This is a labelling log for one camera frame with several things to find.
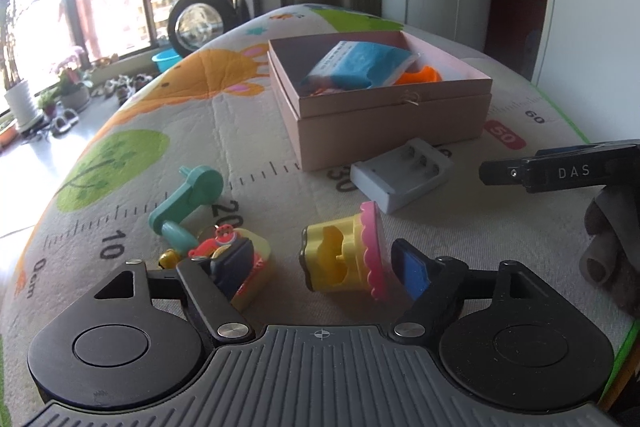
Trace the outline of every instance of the cardboard box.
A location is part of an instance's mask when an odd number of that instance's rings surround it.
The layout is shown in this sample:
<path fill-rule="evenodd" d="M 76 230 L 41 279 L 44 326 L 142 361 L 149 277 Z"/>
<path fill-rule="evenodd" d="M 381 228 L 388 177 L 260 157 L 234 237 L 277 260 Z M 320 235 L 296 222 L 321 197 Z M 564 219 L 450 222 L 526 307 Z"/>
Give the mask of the cardboard box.
<path fill-rule="evenodd" d="M 420 55 L 442 82 L 300 97 L 294 84 L 339 41 L 388 44 Z M 492 80 L 462 60 L 405 32 L 309 35 L 269 42 L 271 86 L 300 168 L 314 171 L 366 160 L 420 137 L 432 145 L 476 138 Z"/>

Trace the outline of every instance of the metal screw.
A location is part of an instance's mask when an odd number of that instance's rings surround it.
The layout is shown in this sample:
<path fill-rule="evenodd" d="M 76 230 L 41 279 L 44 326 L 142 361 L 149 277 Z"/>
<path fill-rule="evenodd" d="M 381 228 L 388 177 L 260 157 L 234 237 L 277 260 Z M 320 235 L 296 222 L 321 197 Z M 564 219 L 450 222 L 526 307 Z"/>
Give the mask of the metal screw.
<path fill-rule="evenodd" d="M 218 328 L 218 334 L 226 339 L 241 339 L 249 333 L 249 327 L 239 322 L 228 322 Z"/>
<path fill-rule="evenodd" d="M 424 326 L 415 322 L 403 322 L 394 328 L 394 333 L 398 337 L 404 337 L 406 339 L 414 339 L 424 335 Z"/>

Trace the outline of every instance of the teal toy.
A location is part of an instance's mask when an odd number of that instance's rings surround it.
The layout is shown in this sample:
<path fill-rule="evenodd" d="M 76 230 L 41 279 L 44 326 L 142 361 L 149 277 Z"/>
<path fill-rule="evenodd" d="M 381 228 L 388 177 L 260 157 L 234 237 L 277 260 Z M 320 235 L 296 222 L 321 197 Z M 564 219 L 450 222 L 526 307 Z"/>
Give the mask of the teal toy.
<path fill-rule="evenodd" d="M 180 174 L 186 181 L 149 214 L 149 226 L 164 237 L 180 256 L 185 256 L 200 243 L 180 223 L 202 204 L 209 206 L 218 201 L 224 181 L 218 171 L 206 165 L 193 169 L 180 167 Z"/>

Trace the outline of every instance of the tiled floor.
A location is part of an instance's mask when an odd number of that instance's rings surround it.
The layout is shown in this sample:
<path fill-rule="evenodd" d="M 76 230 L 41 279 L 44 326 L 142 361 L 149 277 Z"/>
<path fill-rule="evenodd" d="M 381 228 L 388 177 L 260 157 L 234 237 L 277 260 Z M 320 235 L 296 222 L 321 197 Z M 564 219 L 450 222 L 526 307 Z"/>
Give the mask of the tiled floor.
<path fill-rule="evenodd" d="M 94 98 L 64 136 L 16 140 L 0 153 L 0 282 L 13 272 L 33 226 L 87 142 L 117 108 L 115 96 Z"/>

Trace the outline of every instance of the yellow toy cup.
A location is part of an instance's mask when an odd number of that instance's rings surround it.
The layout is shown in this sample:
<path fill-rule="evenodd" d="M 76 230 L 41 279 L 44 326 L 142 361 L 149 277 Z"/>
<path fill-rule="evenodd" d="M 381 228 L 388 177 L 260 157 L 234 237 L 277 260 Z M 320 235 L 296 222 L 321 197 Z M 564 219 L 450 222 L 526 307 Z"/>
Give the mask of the yellow toy cup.
<path fill-rule="evenodd" d="M 309 290 L 365 290 L 385 300 L 379 232 L 382 226 L 373 201 L 363 203 L 354 216 L 306 227 L 299 260 Z"/>

